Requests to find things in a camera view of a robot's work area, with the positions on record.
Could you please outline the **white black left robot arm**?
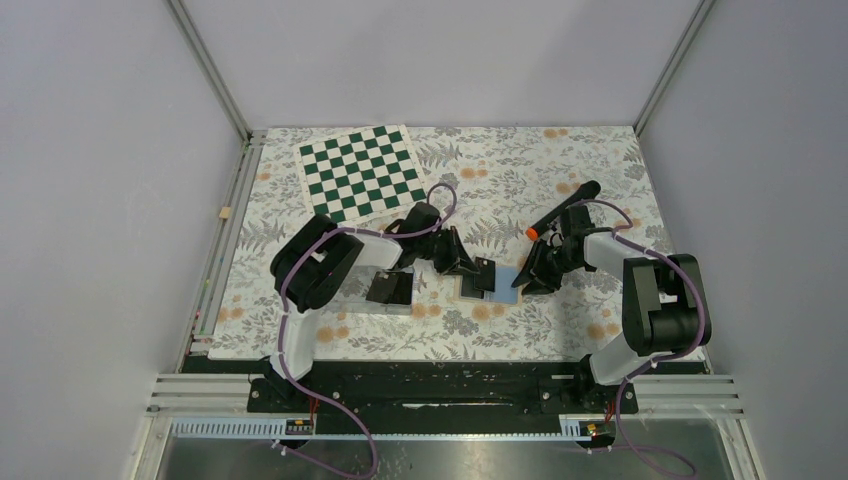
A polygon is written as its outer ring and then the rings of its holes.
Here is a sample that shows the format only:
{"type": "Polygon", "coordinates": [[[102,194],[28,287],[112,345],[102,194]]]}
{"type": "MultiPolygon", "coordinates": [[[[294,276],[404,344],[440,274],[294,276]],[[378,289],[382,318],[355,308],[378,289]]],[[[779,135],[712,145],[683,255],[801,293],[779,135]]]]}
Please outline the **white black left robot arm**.
{"type": "Polygon", "coordinates": [[[279,375],[271,395],[282,408],[296,411],[309,401],[311,387],[302,377],[314,362],[321,309],[410,314],[417,260],[431,261],[441,275],[479,274],[457,229],[443,222],[426,202],[384,231],[343,227],[317,214],[279,250],[270,273],[284,313],[269,363],[279,375]]]}

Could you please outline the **stack of credit cards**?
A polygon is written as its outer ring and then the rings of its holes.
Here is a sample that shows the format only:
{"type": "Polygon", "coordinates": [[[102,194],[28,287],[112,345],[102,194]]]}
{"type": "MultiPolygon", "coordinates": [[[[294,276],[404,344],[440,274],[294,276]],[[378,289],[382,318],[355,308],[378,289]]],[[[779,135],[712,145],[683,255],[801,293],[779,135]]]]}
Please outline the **stack of credit cards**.
{"type": "Polygon", "coordinates": [[[375,273],[366,300],[383,305],[412,304],[414,274],[408,271],[381,270],[375,273]]]}

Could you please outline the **single black credit card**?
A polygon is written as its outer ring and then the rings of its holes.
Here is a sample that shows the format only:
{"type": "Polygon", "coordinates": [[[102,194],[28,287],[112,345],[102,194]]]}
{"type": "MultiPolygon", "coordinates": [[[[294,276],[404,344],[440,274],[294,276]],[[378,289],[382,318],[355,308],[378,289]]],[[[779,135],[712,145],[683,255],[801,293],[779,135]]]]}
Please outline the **single black credit card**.
{"type": "Polygon", "coordinates": [[[477,289],[474,286],[474,275],[463,275],[460,280],[460,293],[459,296],[462,298],[469,299],[483,299],[484,291],[477,289]]]}

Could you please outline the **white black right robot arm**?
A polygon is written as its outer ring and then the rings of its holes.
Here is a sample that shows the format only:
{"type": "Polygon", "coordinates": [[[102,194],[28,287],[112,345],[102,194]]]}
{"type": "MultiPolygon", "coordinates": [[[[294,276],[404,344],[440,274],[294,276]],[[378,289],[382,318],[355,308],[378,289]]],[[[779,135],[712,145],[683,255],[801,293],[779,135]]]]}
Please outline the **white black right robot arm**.
{"type": "Polygon", "coordinates": [[[577,405],[597,412],[612,400],[612,385],[692,353],[712,327],[694,256],[663,255],[625,238],[620,226],[598,227],[588,205],[561,206],[527,230],[533,244],[512,285],[525,295],[552,294],[577,270],[620,281],[622,331],[585,359],[573,386],[577,405]]]}

